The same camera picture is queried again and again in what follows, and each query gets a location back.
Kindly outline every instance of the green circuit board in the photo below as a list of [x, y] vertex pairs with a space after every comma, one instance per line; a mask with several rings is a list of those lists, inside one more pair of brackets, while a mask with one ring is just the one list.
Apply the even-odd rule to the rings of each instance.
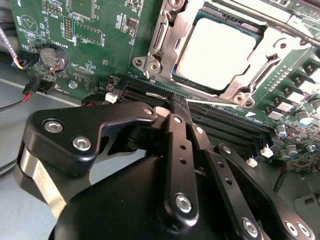
[[[317, 9], [295, 1], [285, 1], [285, 6], [280, 0], [263, 2], [302, 16], [304, 25], [320, 39], [320, 12]], [[128, 75], [137, 81], [148, 82], [132, 65], [132, 59], [147, 55], [161, 4], [161, 0], [11, 0], [23, 50], [38, 53], [44, 44], [54, 44], [70, 57], [70, 66], [62, 73], [48, 74], [48, 70], [37, 63], [28, 71], [30, 76], [54, 81], [58, 91], [79, 99], [104, 88], [108, 76], [115, 76], [120, 81], [120, 76]], [[277, 96], [283, 95], [285, 88], [294, 86], [291, 75], [299, 72], [301, 66], [312, 63], [315, 51], [314, 47], [292, 51], [255, 92], [253, 108], [223, 107], [223, 110], [240, 117], [249, 116], [248, 119], [268, 127], [278, 125], [279, 122], [266, 116], [265, 109]], [[69, 87], [70, 81], [77, 83], [76, 89]], [[156, 86], [197, 98], [162, 83], [156, 83]], [[307, 165], [294, 166], [297, 171], [320, 161], [320, 116], [310, 104], [316, 94], [295, 110], [305, 110], [311, 115], [312, 124], [307, 128], [299, 126], [295, 112], [281, 120], [300, 132], [287, 138], [287, 144], [296, 144], [301, 153], [293, 163], [308, 160]], [[317, 152], [309, 152], [309, 145], [316, 145]]]

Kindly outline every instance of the red wire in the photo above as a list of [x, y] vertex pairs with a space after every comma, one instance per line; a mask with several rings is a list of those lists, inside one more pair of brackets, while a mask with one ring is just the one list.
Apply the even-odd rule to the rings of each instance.
[[28, 93], [24, 99], [22, 100], [23, 103], [25, 103], [30, 97], [31, 97], [32, 93]]

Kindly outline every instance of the white connector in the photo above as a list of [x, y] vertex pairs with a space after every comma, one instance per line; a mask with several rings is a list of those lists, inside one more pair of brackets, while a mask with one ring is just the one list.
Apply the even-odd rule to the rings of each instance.
[[255, 168], [256, 166], [258, 166], [258, 162], [254, 159], [254, 158], [252, 158], [252, 157], [250, 157], [247, 161], [246, 161], [246, 164], [248, 164], [250, 167], [252, 167], [252, 168]]
[[118, 95], [114, 95], [112, 94], [111, 92], [108, 92], [106, 95], [105, 95], [105, 100], [109, 103], [112, 103], [114, 104], [118, 99]]
[[260, 153], [266, 158], [270, 158], [274, 155], [274, 152], [269, 148], [268, 144], [263, 149], [261, 149]]

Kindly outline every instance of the electrolytic capacitor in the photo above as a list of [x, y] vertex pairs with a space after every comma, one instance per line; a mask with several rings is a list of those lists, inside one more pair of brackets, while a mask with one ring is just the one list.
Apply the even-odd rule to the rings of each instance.
[[311, 104], [312, 104], [316, 114], [320, 114], [320, 98], [312, 101]]
[[287, 136], [286, 126], [283, 124], [276, 126], [276, 133], [280, 138], [285, 138]]
[[312, 119], [309, 117], [309, 114], [306, 111], [298, 112], [295, 117], [302, 126], [307, 126], [312, 122]]
[[279, 154], [282, 161], [287, 161], [288, 159], [290, 159], [290, 156], [288, 156], [287, 150], [285, 149], [280, 150]]
[[286, 152], [289, 157], [293, 157], [298, 154], [298, 150], [296, 148], [296, 145], [288, 145], [286, 146]]

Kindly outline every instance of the screw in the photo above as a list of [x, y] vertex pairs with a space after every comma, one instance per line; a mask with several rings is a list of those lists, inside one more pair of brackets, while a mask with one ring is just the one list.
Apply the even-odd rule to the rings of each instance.
[[285, 225], [286, 225], [286, 227], [288, 228], [289, 232], [290, 232], [293, 236], [295, 236], [295, 237], [298, 236], [298, 231], [297, 231], [297, 229], [295, 228], [295, 226], [293, 226], [293, 225], [292, 225], [290, 222], [288, 222], [288, 221], [285, 221]]
[[87, 151], [91, 148], [91, 142], [84, 136], [77, 136], [72, 141], [73, 146], [80, 151]]
[[78, 84], [75, 81], [69, 82], [69, 88], [76, 89], [78, 87]]
[[177, 207], [184, 213], [189, 213], [192, 209], [190, 200], [184, 195], [177, 195], [175, 197]]
[[253, 238], [258, 237], [258, 230], [256, 226], [248, 218], [243, 218], [242, 225]]
[[298, 227], [306, 237], [310, 237], [310, 232], [300, 222], [298, 222]]
[[53, 134], [60, 133], [64, 129], [62, 124], [58, 121], [47, 121], [44, 124], [44, 128], [45, 130]]
[[306, 149], [308, 149], [308, 152], [313, 153], [316, 151], [316, 145], [309, 145]]
[[203, 134], [203, 133], [204, 133], [204, 131], [202, 130], [202, 128], [199, 127], [199, 126], [197, 126], [197, 127], [195, 128], [195, 130], [196, 130], [198, 133], [200, 133], [200, 134]]
[[147, 108], [144, 109], [144, 112], [149, 115], [152, 115], [153, 113], [150, 109], [147, 109]]
[[179, 123], [179, 124], [182, 123], [181, 119], [178, 118], [178, 117], [176, 117], [176, 116], [175, 116], [173, 119], [174, 119], [177, 123]]
[[227, 154], [231, 153], [231, 150], [227, 146], [223, 146], [223, 150], [225, 150]]

